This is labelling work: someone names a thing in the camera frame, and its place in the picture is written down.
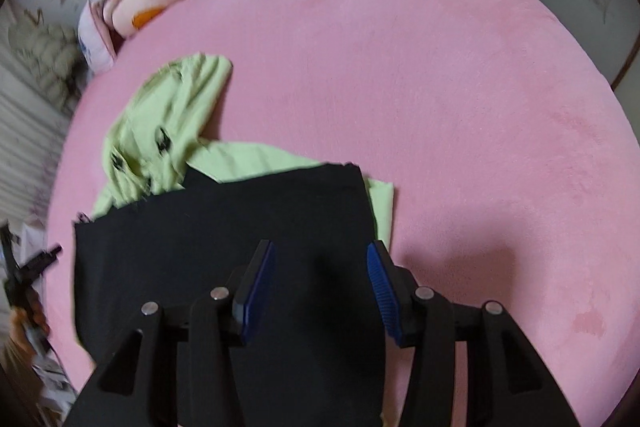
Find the person's left hand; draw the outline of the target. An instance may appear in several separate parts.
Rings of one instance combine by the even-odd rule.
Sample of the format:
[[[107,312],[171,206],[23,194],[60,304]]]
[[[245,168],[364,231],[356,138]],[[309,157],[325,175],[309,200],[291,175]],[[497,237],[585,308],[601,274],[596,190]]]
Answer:
[[[32,314],[28,314],[28,311],[23,308],[11,307],[9,338],[17,347],[17,352],[23,361],[30,364],[36,356],[36,351],[26,336],[26,327],[36,324],[44,335],[49,336],[50,326],[44,315],[38,294],[31,291],[28,300]]]

